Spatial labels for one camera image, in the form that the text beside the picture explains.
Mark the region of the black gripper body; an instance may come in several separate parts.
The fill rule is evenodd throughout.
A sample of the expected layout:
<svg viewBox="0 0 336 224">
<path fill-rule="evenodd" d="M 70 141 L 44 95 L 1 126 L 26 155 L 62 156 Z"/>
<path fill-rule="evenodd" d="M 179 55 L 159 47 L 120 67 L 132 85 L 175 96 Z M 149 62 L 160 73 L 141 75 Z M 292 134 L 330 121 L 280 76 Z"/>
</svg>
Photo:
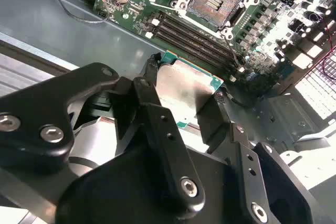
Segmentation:
<svg viewBox="0 0 336 224">
<path fill-rule="evenodd" d="M 196 155 L 205 153 L 190 147 L 187 152 L 197 172 Z M 197 189 L 204 191 L 202 182 Z M 182 209 L 169 193 L 158 158 L 148 146 L 139 145 L 75 180 L 59 202 L 56 221 L 210 223 L 203 208 L 197 213 Z"/>
</svg>

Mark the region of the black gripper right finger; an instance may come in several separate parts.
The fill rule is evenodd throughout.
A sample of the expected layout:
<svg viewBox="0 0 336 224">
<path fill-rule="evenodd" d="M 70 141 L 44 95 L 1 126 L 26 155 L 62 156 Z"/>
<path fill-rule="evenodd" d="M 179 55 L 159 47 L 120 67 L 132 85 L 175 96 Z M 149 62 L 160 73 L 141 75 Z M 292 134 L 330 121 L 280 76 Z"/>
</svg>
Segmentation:
<svg viewBox="0 0 336 224">
<path fill-rule="evenodd" d="M 219 88 L 197 113 L 205 154 L 196 169 L 205 191 L 202 214 L 210 223 L 319 223 L 312 194 L 265 144 L 251 145 L 245 130 L 225 108 Z"/>
</svg>

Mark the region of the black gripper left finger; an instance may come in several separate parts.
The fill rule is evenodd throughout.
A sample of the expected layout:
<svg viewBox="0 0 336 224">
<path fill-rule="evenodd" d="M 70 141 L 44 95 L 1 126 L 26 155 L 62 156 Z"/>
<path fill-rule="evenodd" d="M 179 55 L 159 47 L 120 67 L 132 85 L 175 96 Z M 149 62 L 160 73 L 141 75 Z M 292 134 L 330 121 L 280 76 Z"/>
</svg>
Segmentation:
<svg viewBox="0 0 336 224">
<path fill-rule="evenodd" d="M 171 111 L 147 78 L 121 78 L 92 63 L 1 98 L 1 195 L 41 219 L 56 219 L 59 202 L 81 176 L 69 168 L 74 128 L 86 100 L 107 91 L 121 152 L 148 146 L 158 158 L 170 195 L 199 212 L 205 192 Z"/>
</svg>

